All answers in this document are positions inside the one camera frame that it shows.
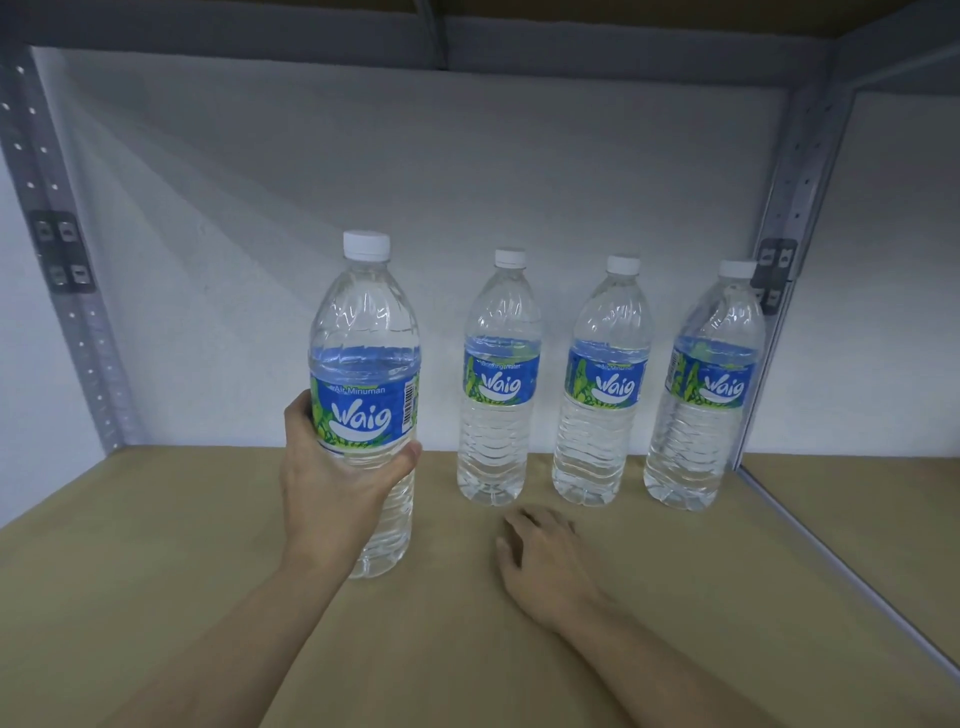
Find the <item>shelf beam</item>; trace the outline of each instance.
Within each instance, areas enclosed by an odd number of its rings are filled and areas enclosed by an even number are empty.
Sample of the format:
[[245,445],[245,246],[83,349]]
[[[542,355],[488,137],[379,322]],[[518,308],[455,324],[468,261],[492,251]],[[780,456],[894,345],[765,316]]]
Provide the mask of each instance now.
[[[832,41],[217,0],[10,0],[34,46],[565,78],[796,88]],[[427,25],[429,43],[423,42]]]
[[960,59],[960,2],[920,0],[841,37],[833,80],[883,88],[904,74],[955,59]]

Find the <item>wooden shelf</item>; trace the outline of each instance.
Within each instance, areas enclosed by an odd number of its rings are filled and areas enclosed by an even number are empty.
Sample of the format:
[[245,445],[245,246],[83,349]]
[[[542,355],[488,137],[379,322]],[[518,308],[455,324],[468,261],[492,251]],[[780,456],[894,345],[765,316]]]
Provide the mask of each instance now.
[[747,454],[743,464],[960,662],[960,458]]
[[[87,725],[275,566],[280,450],[130,448],[0,530],[0,724]],[[549,457],[523,500],[575,520],[612,591],[787,725],[925,725],[960,716],[949,677],[736,476],[702,514],[643,491],[565,503]],[[502,511],[468,502],[455,456],[417,471],[413,541],[348,583],[266,726],[627,725],[584,664],[495,574]]]

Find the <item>white bottle cap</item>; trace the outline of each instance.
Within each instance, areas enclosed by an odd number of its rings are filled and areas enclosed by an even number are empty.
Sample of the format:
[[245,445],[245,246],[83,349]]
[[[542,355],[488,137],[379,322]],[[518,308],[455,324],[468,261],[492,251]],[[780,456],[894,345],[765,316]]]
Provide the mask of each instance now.
[[755,260],[724,260],[720,263],[720,278],[751,279],[756,270]]
[[344,257],[347,260],[384,263],[390,260],[390,235],[373,231],[346,231]]
[[493,265],[497,268],[526,268],[527,252],[520,248],[497,248]]
[[618,276],[635,276],[640,272],[640,259],[630,255],[608,255],[607,273]]

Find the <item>metal bracket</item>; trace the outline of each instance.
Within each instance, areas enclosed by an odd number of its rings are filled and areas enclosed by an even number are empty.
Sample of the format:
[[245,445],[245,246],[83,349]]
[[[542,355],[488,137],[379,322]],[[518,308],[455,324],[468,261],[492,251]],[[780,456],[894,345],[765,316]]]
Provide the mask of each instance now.
[[441,71],[448,68],[446,52],[446,32],[444,22],[434,11],[431,0],[414,0],[417,6],[417,15],[423,22],[427,37],[430,40],[430,50],[433,53],[433,64]]
[[743,458],[760,392],[793,296],[794,281],[803,268],[850,117],[853,96],[854,91],[847,86],[814,84],[790,97],[767,205],[756,236],[757,267],[751,281],[766,318],[767,336],[744,403],[743,421],[730,457],[732,468],[738,468]]
[[145,442],[27,46],[0,47],[0,145],[100,442]]

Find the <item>blue bottle label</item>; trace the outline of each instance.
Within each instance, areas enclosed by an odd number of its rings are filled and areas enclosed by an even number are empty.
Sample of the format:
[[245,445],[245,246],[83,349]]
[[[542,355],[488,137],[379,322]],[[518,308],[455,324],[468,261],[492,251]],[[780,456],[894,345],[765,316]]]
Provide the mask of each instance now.
[[390,445],[417,424],[420,373],[401,381],[354,387],[310,377],[313,424],[331,449]]
[[573,349],[566,360],[566,393],[598,409],[626,409],[636,404],[647,362],[611,364],[581,356]]
[[717,409],[743,406],[756,364],[711,364],[673,350],[666,391],[690,404]]
[[481,359],[464,351],[464,391],[484,404],[523,404],[537,389],[540,355],[525,361]]

